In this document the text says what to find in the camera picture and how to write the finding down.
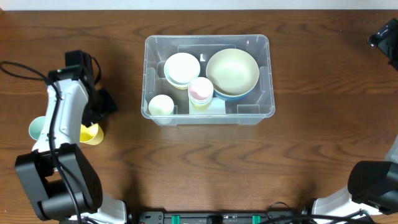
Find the clear plastic storage container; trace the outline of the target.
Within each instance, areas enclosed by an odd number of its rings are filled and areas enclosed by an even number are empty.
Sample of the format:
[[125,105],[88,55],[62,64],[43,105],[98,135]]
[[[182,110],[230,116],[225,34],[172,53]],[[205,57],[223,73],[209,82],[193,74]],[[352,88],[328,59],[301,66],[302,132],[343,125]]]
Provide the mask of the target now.
[[[166,60],[176,53],[195,56],[205,76],[208,60],[224,49],[239,49],[254,57],[259,66],[259,80],[252,93],[238,101],[226,101],[226,114],[190,115],[188,91],[179,90],[165,78]],[[157,95],[174,101],[174,112],[153,116],[149,102]],[[275,113],[270,44],[262,34],[247,35],[151,35],[145,41],[141,113],[159,126],[181,124],[255,125]]]

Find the light blue cup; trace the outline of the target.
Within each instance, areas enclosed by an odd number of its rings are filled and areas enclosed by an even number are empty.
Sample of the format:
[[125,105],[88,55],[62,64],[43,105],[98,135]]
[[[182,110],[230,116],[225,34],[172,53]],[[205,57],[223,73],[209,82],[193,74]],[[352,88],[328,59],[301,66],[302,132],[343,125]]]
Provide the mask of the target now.
[[189,95],[188,97],[189,97],[189,100],[195,105],[206,105],[212,100],[212,97],[209,97],[205,100],[198,100],[198,99],[194,98],[192,95]]

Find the dark blue bowl front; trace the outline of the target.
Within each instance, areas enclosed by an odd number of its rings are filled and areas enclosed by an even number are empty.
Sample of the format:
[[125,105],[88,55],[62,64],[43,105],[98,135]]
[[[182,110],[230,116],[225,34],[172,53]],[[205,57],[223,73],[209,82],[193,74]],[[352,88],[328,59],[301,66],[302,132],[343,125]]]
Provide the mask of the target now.
[[238,101],[253,92],[257,83],[249,82],[212,82],[214,94],[226,101]]

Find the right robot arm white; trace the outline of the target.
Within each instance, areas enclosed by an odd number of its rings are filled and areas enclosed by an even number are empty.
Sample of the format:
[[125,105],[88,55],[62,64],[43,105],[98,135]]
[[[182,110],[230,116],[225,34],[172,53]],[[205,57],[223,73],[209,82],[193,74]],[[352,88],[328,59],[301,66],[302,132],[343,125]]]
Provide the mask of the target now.
[[363,221],[366,215],[397,213],[397,141],[383,161],[360,161],[352,169],[348,185],[317,198],[303,211],[315,223]]

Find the small yellow bowl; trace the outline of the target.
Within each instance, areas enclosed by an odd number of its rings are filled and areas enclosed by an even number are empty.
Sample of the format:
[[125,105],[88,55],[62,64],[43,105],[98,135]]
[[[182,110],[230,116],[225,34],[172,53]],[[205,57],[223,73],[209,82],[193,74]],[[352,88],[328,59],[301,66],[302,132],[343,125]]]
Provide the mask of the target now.
[[179,90],[187,90],[188,89],[188,84],[181,85],[181,84],[176,84],[173,82],[170,82],[170,84]]

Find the cream white cup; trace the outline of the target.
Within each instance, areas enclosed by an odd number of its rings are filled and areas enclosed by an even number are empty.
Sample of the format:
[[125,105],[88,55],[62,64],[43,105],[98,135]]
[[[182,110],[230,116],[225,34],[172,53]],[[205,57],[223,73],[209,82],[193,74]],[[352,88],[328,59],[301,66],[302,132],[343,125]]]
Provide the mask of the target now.
[[157,95],[149,102],[151,115],[170,115],[174,112],[174,101],[168,95]]

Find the small grey-blue bowl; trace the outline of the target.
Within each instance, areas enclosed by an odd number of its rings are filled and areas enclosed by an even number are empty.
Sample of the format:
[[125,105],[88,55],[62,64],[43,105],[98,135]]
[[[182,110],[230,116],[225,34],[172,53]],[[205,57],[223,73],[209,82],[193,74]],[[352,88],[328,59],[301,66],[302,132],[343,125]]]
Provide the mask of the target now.
[[167,80],[169,83],[170,83],[170,82],[173,82],[173,83],[181,84],[181,85],[183,85],[183,84],[189,84],[189,83],[177,83],[176,81],[174,81],[174,80],[172,79],[172,77],[170,76],[170,72],[168,72],[167,70],[164,70],[164,74],[165,74],[166,80]]

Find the yellow cup front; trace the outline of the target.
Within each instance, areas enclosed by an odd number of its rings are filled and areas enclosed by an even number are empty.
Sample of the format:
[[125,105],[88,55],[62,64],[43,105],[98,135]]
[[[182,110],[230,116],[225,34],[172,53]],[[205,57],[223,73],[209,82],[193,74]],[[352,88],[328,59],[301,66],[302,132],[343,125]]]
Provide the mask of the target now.
[[80,142],[92,146],[100,144],[104,139],[104,132],[99,124],[93,124],[90,127],[81,125]]

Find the small white bowl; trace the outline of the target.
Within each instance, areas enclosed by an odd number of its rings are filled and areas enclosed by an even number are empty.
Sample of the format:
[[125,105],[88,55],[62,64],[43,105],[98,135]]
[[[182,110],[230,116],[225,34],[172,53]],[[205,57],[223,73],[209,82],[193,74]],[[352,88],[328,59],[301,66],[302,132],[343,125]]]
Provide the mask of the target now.
[[185,52],[173,54],[164,65],[165,77],[177,85],[189,84],[199,76],[200,70],[198,59]]

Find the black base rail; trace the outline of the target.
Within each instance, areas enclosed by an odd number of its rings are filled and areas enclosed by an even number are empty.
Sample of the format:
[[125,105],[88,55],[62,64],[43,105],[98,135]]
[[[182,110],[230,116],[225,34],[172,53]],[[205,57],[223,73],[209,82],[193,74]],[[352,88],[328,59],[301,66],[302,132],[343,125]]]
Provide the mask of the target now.
[[281,220],[277,218],[298,215],[295,210],[288,208],[276,208],[267,212],[254,213],[189,213],[189,212],[142,212],[136,217],[139,224],[256,224],[272,220],[273,223],[337,223],[333,220],[309,219],[309,220]]

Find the yellow cup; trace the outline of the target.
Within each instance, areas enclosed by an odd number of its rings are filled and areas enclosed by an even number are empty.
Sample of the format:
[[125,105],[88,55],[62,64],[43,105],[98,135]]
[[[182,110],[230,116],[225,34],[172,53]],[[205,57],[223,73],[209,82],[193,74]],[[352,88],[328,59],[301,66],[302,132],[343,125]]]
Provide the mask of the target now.
[[193,107],[193,108],[195,108],[196,110],[205,110],[205,109],[207,109],[210,105],[211,105],[211,103],[210,102],[207,102],[207,103],[203,103],[203,104],[197,104],[197,103],[190,103],[190,105]]
[[99,124],[93,124],[90,127],[81,125],[80,142],[92,146],[100,144],[104,139],[104,132]]

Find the white label in container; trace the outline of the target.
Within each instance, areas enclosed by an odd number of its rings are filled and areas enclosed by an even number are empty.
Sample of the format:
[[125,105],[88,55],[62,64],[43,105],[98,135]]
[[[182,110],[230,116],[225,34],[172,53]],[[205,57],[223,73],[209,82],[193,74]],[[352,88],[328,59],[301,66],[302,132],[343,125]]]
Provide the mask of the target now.
[[190,115],[226,114],[226,102],[219,98],[212,98],[211,105],[205,110],[196,110],[190,103],[188,112]]

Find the mint green cup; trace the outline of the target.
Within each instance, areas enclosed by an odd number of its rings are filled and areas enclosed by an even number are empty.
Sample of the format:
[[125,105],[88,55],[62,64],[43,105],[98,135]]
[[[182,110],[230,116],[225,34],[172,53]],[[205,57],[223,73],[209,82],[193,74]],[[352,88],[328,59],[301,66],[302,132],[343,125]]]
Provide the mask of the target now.
[[45,116],[39,116],[37,118],[35,118],[29,125],[29,136],[33,139],[33,140],[38,140],[38,138],[40,137],[40,134],[43,130],[44,127],[44,123],[45,123]]

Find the large beige bowl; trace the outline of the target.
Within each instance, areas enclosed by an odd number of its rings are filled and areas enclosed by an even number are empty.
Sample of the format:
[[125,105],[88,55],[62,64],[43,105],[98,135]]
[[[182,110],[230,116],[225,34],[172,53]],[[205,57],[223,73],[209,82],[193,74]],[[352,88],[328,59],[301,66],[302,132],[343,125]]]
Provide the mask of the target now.
[[224,49],[209,59],[206,77],[217,93],[235,98],[246,95],[256,86],[259,67],[249,53],[239,49]]

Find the pink cup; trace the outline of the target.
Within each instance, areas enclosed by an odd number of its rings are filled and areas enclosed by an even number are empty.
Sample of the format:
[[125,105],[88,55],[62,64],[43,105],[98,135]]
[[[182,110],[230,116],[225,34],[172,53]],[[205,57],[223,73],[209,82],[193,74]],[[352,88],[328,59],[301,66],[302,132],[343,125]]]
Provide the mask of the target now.
[[194,79],[188,86],[188,95],[196,101],[205,101],[213,96],[212,82],[205,77]]

